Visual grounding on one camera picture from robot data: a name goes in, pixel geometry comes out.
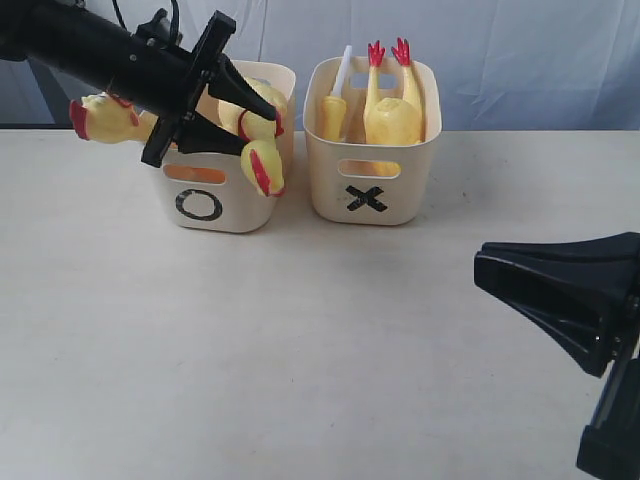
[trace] black cable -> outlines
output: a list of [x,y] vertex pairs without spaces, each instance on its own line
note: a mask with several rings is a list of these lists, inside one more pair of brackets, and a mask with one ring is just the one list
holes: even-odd
[[118,22],[120,23],[120,26],[126,30],[127,27],[124,24],[124,19],[122,18],[122,12],[120,11],[120,7],[118,6],[118,0],[112,0],[112,2],[113,2],[113,9],[116,11],[116,17],[118,17]]
[[180,7],[178,0],[171,0],[173,13],[171,14],[171,30],[169,31],[169,45],[175,45],[180,34]]

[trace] white table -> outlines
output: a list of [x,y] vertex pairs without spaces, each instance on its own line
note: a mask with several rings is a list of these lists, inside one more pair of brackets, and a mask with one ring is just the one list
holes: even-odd
[[640,135],[445,133],[396,228],[316,216],[298,146],[238,236],[169,223],[133,145],[0,133],[0,478],[588,478],[603,382],[473,256],[640,229]]

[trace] red chicken feet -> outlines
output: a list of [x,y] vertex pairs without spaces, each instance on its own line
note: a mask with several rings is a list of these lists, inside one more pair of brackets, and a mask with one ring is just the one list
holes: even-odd
[[401,38],[398,38],[398,48],[391,47],[391,51],[400,65],[403,67],[411,66],[411,53],[407,39],[403,41]]
[[385,52],[386,49],[384,47],[380,48],[380,40],[378,40],[375,45],[369,44],[369,65],[372,67],[382,65]]

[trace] black letter x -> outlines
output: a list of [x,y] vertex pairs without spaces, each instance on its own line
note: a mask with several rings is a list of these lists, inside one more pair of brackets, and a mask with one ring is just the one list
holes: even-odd
[[354,210],[359,209],[363,205],[369,205],[371,208],[373,208],[377,212],[384,212],[388,208],[384,203],[376,200],[376,197],[378,195],[380,195],[381,193],[384,193],[384,191],[380,187],[371,187],[365,193],[365,192],[361,192],[353,185],[349,185],[349,187],[347,188],[347,192],[349,192],[354,197],[357,197],[353,202],[351,202],[347,206],[347,209],[350,212],[353,212]]

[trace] white stick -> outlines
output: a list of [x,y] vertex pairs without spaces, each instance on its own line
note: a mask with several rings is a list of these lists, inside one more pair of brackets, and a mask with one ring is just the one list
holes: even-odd
[[351,62],[351,45],[347,45],[347,48],[344,49],[344,55],[342,56],[342,62],[340,63],[340,68],[338,69],[338,74],[336,75],[336,82],[333,84],[333,90],[331,91],[331,95],[334,97],[342,96],[342,86],[344,85],[344,81],[347,78],[347,70],[349,68],[349,63]]

